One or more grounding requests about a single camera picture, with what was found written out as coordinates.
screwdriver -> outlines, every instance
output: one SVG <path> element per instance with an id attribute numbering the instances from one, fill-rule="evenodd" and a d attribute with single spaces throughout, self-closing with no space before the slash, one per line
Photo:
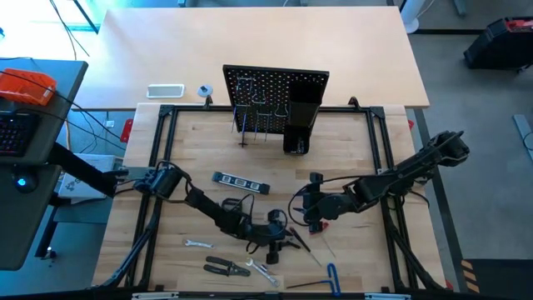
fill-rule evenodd
<path id="1" fill-rule="evenodd" d="M 316 259 L 313 253 L 311 253 L 311 249 L 307 246 L 307 244 L 303 241 L 303 239 L 301 239 L 300 234 L 296 232 L 296 229 L 294 229 L 293 227 L 289 227 L 289 231 L 292 233 L 294 238 L 296 238 L 298 242 L 300 242 L 300 244 L 309 252 L 309 254 L 311 254 L 311 257 L 315 260 L 315 262 L 318 263 L 318 265 L 322 267 L 318 259 Z"/>

pliers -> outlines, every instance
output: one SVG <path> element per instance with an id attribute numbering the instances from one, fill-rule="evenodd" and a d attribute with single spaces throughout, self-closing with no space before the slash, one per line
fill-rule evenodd
<path id="1" fill-rule="evenodd" d="M 227 261 L 226 259 L 223 259 L 223 258 L 209 256 L 209 257 L 206 257 L 206 262 L 218 263 L 218 264 L 221 264 L 222 266 L 226 266 L 226 268 L 223 269 L 220 267 L 214 267 L 212 265 L 205 264 L 203 266 L 203 269 L 211 273 L 215 273 L 219 275 L 226 275 L 226 276 L 230 276 L 230 275 L 239 275 L 239 276 L 244 276 L 244 277 L 250 276 L 250 271 L 246 270 L 244 267 L 239 267 L 234 262 Z"/>

black keyboard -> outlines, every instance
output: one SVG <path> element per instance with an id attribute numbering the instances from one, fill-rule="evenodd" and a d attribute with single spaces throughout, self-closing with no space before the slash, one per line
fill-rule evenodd
<path id="1" fill-rule="evenodd" d="M 23 157 L 38 124 L 35 113 L 0 112 L 0 156 Z"/>

black pegboard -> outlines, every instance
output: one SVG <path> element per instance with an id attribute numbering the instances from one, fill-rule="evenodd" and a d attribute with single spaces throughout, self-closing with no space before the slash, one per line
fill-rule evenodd
<path id="1" fill-rule="evenodd" d="M 318 83 L 323 94 L 329 78 L 326 71 L 231 65 L 222 69 L 238 132 L 283 134 L 288 117 L 282 116 L 291 109 L 289 84 Z"/>

wooden table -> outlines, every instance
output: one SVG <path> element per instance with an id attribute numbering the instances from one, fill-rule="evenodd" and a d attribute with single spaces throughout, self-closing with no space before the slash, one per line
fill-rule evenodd
<path id="1" fill-rule="evenodd" d="M 127 145 L 125 164 L 147 166 L 159 105 L 140 104 L 137 107 L 132 134 Z M 411 134 L 403 107 L 386 107 L 386 120 L 391 147 L 396 162 L 414 153 Z M 163 128 L 162 157 L 167 126 Z M 324 173 L 325 178 L 346 175 L 372 174 L 371 146 L 364 116 L 349 113 L 319 113 L 313 129 L 310 152 L 301 157 L 287 156 L 282 151 L 281 135 L 247 134 L 248 146 L 241 148 L 241 135 L 230 133 L 232 114 L 229 112 L 180 112 L 172 148 L 172 161 L 192 176 L 196 187 L 213 201 L 232 197 L 242 198 L 242 190 L 227 187 L 211 180 L 214 171 L 253 178 L 271 185 L 270 194 L 256 195 L 253 218 L 260 222 L 273 208 L 282 208 L 291 195 L 308 183 L 309 172 Z M 340 191 L 343 182 L 325 184 L 324 191 Z M 172 199 L 185 197 L 183 182 Z M 115 198 L 93 279 L 99 284 L 110 277 L 132 246 L 133 233 L 141 195 L 127 192 Z M 249 209 L 246 203 L 244 211 Z M 301 200 L 295 201 L 301 206 Z M 441 260 L 436 246 L 429 210 L 418 197 L 408 196 L 404 205 L 412 249 L 427 271 L 444 284 Z M 347 213 L 331 222 L 324 232 L 334 258 L 320 237 L 309 237 L 306 229 L 296 226 L 309 243 L 313 253 L 325 266 L 334 262 L 343 292 L 379 292 L 380 287 L 392 287 L 391 269 L 379 207 L 361 214 Z M 185 239 L 213 243 L 214 250 L 185 247 Z M 248 254 L 246 241 L 236 240 L 219 231 L 214 222 L 185 204 L 164 203 L 157 235 L 152 267 L 151 286 L 164 284 L 166 290 L 187 291 L 255 291 L 275 289 L 261 274 L 251 269 L 250 277 L 223 277 L 202 269 L 206 256 L 218 256 L 245 267 Z M 252 258 L 265 262 L 267 247 L 259 249 Z M 404 260 L 399 255 L 402 277 L 406 280 Z M 283 290 L 285 286 L 326 278 L 326 269 L 318 265 L 303 250 L 284 248 L 280 262 L 271 266 Z M 327 285 L 316 285 L 291 291 L 327 292 Z"/>
<path id="2" fill-rule="evenodd" d="M 329 71 L 329 106 L 429 106 L 398 7 L 108 10 L 76 103 L 133 110 L 149 84 L 183 83 L 183 98 L 163 102 L 203 102 L 209 84 L 229 104 L 224 64 Z"/>

